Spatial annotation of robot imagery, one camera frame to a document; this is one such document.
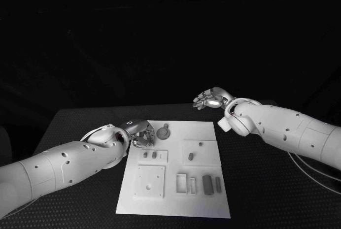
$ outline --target white board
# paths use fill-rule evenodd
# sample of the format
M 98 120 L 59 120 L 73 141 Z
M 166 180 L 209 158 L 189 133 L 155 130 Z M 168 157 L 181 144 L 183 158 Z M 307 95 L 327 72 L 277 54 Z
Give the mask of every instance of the white board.
M 154 147 L 138 149 L 129 145 L 127 156 L 127 165 L 122 178 L 121 192 L 116 203 L 116 214 L 140 214 L 140 215 L 164 215 L 164 216 L 186 216 L 186 217 L 209 217 L 209 218 L 231 218 L 225 195 L 225 185 L 220 172 L 219 162 L 205 165 L 183 165 L 183 140 L 200 140 L 202 142 L 215 142 L 213 123 L 212 122 L 179 122 L 179 121 L 148 121 L 154 128 L 154 132 L 163 124 L 168 124 L 170 136 L 166 140 L 154 139 Z M 167 151 L 166 162 L 144 162 L 142 150 Z M 218 155 L 218 148 L 210 148 L 210 156 Z M 137 196 L 135 186 L 144 190 L 153 186 L 160 186 L 153 177 L 144 179 L 142 184 L 135 180 L 138 177 L 138 166 L 151 169 L 145 166 L 164 167 L 164 182 L 163 195 L 155 197 Z M 186 194 L 176 193 L 176 178 L 177 174 L 186 175 Z M 203 194 L 202 176 L 209 175 L 212 178 L 213 194 Z M 215 178 L 219 177 L 220 193 L 216 192 Z M 194 194 L 190 194 L 190 178 L 194 178 Z

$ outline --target rectangular white piece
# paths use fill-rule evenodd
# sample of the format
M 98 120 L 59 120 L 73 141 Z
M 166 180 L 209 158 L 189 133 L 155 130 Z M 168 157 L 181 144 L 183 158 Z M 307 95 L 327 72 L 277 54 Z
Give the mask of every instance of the rectangular white piece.
M 141 164 L 167 164 L 167 151 L 166 150 L 140 150 L 138 162 Z
M 140 162 L 140 152 L 142 149 L 129 145 L 127 156 L 127 165 L 122 177 L 122 186 L 116 203 L 116 214 L 138 214 L 138 215 L 163 215 L 163 216 L 184 216 L 184 217 L 206 217 L 206 218 L 231 218 L 225 195 L 223 176 L 220 166 L 216 165 L 183 165 L 181 141 L 194 140 L 197 142 L 215 142 L 213 123 L 212 122 L 179 122 L 179 121 L 148 121 L 154 128 L 154 132 L 164 123 L 168 125 L 170 136 L 167 139 L 154 139 L 154 146 L 147 148 L 151 151 L 167 151 L 167 164 L 164 167 L 164 188 L 163 198 L 155 197 L 134 197 L 134 181 L 137 176 L 138 165 L 155 166 L 150 162 Z M 213 155 L 218 155 L 218 148 L 210 149 Z M 186 174 L 186 184 L 189 187 L 190 178 L 194 178 L 196 195 L 176 194 L 176 174 Z M 212 179 L 219 177 L 220 193 L 209 196 L 203 193 L 202 176 L 209 175 Z
M 196 194 L 196 190 L 194 190 L 194 178 L 190 177 L 189 178 L 189 194 L 193 196 Z
M 132 196 L 163 198 L 164 166 L 137 166 Z
M 176 174 L 176 194 L 186 195 L 186 174 Z
M 190 153 L 193 154 L 192 160 L 187 159 Z M 194 166 L 220 166 L 216 141 L 183 140 L 181 163 Z

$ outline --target black table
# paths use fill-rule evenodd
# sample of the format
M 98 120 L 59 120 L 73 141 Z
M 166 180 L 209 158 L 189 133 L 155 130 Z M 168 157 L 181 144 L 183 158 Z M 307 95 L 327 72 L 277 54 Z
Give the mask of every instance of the black table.
M 259 103 L 275 105 L 271 100 Z M 197 111 L 190 103 L 63 109 L 54 115 L 34 154 L 79 140 L 99 126 L 118 126 L 129 119 L 213 122 L 231 219 L 115 214 L 124 158 L 115 167 L 40 197 L 0 221 L 0 228 L 337 228 L 341 196 L 307 178 L 287 153 L 267 145 L 259 136 L 241 137 L 233 131 L 223 132 L 216 125 L 222 116 L 220 108 Z M 313 176 L 327 184 L 326 177 Z

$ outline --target table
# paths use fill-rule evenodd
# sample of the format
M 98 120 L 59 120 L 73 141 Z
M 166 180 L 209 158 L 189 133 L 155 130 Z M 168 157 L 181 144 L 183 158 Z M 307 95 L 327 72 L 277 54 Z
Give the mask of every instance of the table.
M 277 105 L 272 100 L 259 103 Z M 0 221 L 0 228 L 337 228 L 341 196 L 307 178 L 287 153 L 267 145 L 259 136 L 241 137 L 233 131 L 223 132 L 216 125 L 222 116 L 220 108 L 197 111 L 190 103 L 62 109 L 33 154 L 79 140 L 99 126 L 108 123 L 118 126 L 129 119 L 212 121 L 231 219 L 115 214 L 124 158 L 115 167 L 40 197 Z M 313 176 L 327 184 L 323 176 Z

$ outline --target robotic hand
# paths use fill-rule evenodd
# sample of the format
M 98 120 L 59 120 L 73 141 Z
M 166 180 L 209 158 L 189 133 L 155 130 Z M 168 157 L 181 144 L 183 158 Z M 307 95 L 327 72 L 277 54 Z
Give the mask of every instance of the robotic hand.
M 341 170 L 339 127 L 285 108 L 233 98 L 219 87 L 194 97 L 193 107 L 200 110 L 205 106 L 225 110 L 218 122 L 225 132 L 232 129 L 241 136 L 257 134 L 271 146 Z
M 127 155 L 129 140 L 137 148 L 153 146 L 154 130 L 145 120 L 129 120 L 119 127 L 108 124 L 92 130 L 80 141 L 0 167 L 0 219 L 40 196 L 115 166 Z

